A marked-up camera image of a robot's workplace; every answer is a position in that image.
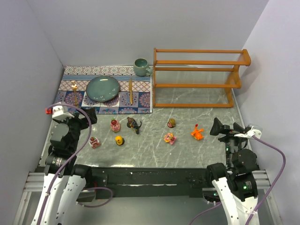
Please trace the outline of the pink bear strawberry cake toy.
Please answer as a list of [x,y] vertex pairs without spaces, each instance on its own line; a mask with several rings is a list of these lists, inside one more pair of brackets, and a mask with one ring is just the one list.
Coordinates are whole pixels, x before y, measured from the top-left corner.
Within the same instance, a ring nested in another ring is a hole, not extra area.
[[89,139],[89,145],[91,148],[95,149],[101,145],[100,141],[96,137],[91,137]]

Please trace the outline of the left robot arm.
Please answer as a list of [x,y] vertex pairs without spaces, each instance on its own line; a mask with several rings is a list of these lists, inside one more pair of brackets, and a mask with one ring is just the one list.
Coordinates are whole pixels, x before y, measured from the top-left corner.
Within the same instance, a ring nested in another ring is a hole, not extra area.
[[69,205],[92,183],[91,167],[77,165],[75,161],[81,131],[91,130],[98,119],[94,107],[78,110],[70,114],[65,105],[50,109],[56,125],[51,130],[43,189],[31,222],[33,225],[61,225]]

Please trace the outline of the pink flower bear toy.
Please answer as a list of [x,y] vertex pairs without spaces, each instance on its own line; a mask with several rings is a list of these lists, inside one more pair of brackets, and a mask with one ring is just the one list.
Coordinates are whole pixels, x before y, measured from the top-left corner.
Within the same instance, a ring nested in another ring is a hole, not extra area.
[[176,139],[177,139],[177,137],[175,137],[173,133],[167,133],[164,136],[164,141],[166,143],[169,143],[170,145],[173,145],[175,143]]

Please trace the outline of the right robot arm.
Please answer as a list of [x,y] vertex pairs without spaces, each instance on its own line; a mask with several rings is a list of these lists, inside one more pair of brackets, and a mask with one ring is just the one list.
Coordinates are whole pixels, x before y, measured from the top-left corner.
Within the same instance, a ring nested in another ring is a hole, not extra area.
[[248,140],[261,138],[257,126],[232,127],[214,119],[210,135],[219,136],[225,144],[226,163],[207,166],[206,180],[212,185],[221,201],[229,225],[258,225],[259,217],[254,211],[258,204],[258,189],[253,172],[259,170],[257,155],[247,149]]

